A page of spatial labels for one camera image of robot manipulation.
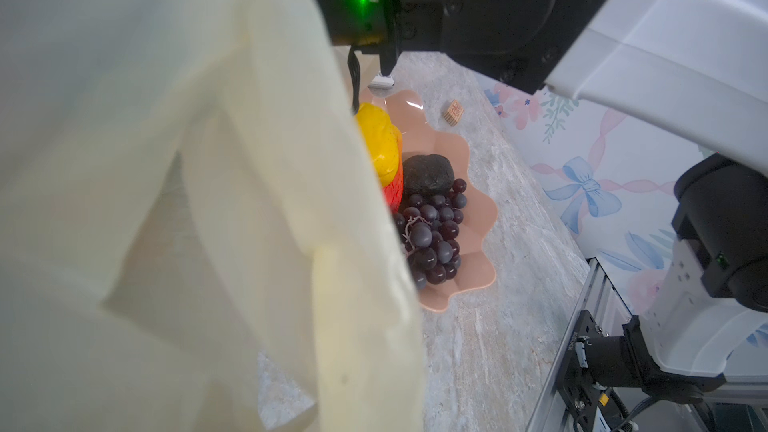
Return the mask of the red yellow mango fruit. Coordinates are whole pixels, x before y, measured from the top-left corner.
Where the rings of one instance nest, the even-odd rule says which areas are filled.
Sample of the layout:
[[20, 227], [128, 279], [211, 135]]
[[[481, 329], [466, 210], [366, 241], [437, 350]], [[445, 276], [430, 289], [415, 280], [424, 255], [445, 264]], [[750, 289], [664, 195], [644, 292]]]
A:
[[398, 212], [404, 193], [404, 172], [402, 162], [398, 163], [398, 169], [393, 180], [385, 186], [382, 191], [390, 212]]

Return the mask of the yellow lemon fruit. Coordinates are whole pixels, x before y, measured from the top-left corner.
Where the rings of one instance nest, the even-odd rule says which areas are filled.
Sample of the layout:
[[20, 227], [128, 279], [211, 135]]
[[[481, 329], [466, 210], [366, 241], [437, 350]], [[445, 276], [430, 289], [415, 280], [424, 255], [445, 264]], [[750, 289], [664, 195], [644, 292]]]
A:
[[401, 135], [389, 114], [371, 104], [360, 105], [355, 115], [360, 132], [380, 185], [385, 188], [395, 179], [401, 159]]

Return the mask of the purple grape bunch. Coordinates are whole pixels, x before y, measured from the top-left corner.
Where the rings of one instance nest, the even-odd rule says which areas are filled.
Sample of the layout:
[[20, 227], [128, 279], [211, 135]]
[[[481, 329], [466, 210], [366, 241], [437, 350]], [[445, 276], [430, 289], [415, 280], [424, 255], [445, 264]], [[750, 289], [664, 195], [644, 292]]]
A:
[[455, 279], [462, 267], [460, 226], [464, 222], [467, 182], [454, 180], [445, 194], [405, 196], [393, 214], [416, 289]]

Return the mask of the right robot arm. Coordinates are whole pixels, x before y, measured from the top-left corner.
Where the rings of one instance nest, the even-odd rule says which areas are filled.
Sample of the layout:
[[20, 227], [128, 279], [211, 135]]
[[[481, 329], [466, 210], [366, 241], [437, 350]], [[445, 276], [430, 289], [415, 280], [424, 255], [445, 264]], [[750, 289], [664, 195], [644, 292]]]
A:
[[377, 55], [383, 73], [403, 52], [440, 52], [710, 148], [675, 184], [671, 275], [653, 305], [573, 364], [679, 403], [724, 383], [767, 318], [767, 0], [317, 2], [332, 42]]

